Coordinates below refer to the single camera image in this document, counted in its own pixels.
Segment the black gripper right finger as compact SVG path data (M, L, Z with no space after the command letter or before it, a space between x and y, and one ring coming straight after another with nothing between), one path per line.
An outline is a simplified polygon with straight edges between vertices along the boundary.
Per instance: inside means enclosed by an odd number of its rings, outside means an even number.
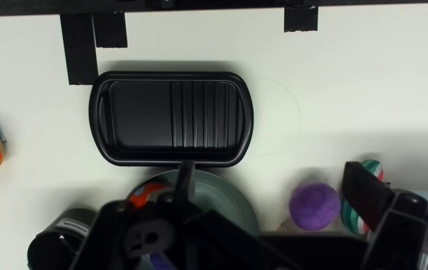
M368 234L384 204L384 170L380 161L347 162L341 182L341 221L353 234Z

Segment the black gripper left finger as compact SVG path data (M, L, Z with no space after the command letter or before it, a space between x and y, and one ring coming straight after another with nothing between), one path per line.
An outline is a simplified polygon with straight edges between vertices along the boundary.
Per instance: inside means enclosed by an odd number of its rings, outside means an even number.
M184 161L175 179L174 200L187 201L192 194L192 176L195 171L195 164L192 161Z

